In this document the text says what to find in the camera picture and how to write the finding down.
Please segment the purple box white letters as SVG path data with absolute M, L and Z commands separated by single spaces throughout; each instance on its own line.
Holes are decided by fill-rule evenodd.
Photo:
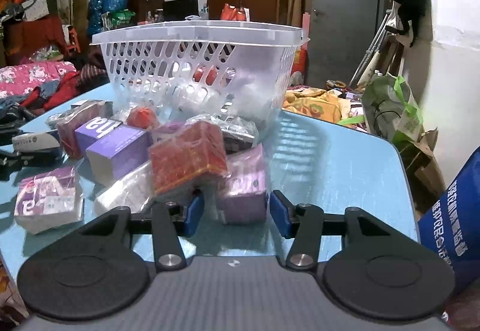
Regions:
M 120 121 L 96 117 L 75 130 L 81 156 L 97 183 L 109 187 L 149 159 L 151 135 Z

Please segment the white tissue roll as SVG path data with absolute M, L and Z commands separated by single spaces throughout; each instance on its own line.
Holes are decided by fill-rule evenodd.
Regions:
M 174 115 L 190 118 L 200 114 L 215 114 L 221 108 L 219 92 L 202 84 L 180 83 L 171 87 L 164 98 Z

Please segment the clear wrapped white pack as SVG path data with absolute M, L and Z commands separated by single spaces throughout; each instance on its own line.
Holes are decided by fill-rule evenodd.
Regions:
M 151 162 L 147 161 L 98 195 L 94 211 L 102 215 L 116 207 L 128 207 L 133 214 L 141 213 L 151 205 L 153 198 Z

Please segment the purple white tissue pack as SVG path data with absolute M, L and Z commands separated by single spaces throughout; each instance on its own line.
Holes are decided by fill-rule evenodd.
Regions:
M 19 183 L 14 218 L 31 234 L 82 220 L 84 197 L 77 170 L 56 168 Z

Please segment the small purple tissue pack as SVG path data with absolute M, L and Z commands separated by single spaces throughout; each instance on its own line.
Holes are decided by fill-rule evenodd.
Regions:
M 216 190 L 216 214 L 224 224 L 253 224 L 265 221 L 268 205 L 268 176 L 261 143 L 227 157 L 229 175 Z

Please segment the red wrapped tissue pack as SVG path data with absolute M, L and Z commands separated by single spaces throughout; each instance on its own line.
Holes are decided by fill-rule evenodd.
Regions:
M 206 121 L 188 124 L 149 148 L 156 195 L 229 175 L 222 131 Z

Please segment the purple wrapped tissue pack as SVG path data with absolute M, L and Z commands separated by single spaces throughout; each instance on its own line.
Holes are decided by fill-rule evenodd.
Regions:
M 59 142 L 65 153 L 72 159 L 80 159 L 83 153 L 80 151 L 75 131 L 96 117 L 109 118 L 112 115 L 113 102 L 85 100 L 63 113 L 49 116 L 46 124 L 58 131 Z

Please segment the red round wrapped item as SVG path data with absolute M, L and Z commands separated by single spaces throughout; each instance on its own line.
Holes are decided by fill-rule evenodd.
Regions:
M 126 124 L 130 127 L 152 130 L 160 126 L 155 112 L 144 106 L 136 106 L 130 110 L 126 119 Z

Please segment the yellow orange blanket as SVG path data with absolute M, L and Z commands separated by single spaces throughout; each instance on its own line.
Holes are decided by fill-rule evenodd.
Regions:
M 342 118 L 338 97 L 318 88 L 287 90 L 282 109 L 329 123 Z

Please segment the green white plastic bag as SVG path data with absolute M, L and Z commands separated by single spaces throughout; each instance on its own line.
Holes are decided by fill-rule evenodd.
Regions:
M 367 130 L 392 144 L 417 142 L 423 133 L 422 114 L 409 84 L 402 76 L 377 76 L 361 97 L 363 115 L 341 120 L 338 124 L 364 123 Z

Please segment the blue shopping bag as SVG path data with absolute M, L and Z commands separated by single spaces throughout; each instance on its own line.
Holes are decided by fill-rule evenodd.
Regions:
M 422 245 L 451 267 L 457 292 L 479 279 L 479 204 L 480 156 L 476 150 L 418 222 Z

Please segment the white perforated plastic basket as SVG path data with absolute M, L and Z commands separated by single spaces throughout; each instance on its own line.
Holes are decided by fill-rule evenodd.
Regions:
M 164 122 L 176 84 L 207 86 L 222 96 L 215 115 L 255 123 L 261 136 L 274 124 L 290 82 L 302 28 L 223 20 L 150 23 L 93 35 L 116 99 L 151 107 Z

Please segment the blue plastic bags pile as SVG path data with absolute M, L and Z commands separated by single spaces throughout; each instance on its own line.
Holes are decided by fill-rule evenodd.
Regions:
M 128 0 L 89 0 L 87 35 L 130 25 L 136 14 L 127 6 Z

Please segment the grey metal door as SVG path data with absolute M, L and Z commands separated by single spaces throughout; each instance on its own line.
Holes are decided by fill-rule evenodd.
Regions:
M 311 0 L 306 83 L 349 82 L 377 31 L 380 0 Z

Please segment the red white hanging plastic bag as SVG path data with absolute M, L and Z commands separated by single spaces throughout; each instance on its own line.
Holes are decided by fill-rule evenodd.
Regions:
M 220 19 L 225 21 L 249 21 L 249 10 L 242 6 L 231 6 L 228 3 L 224 4 L 223 10 L 220 14 Z

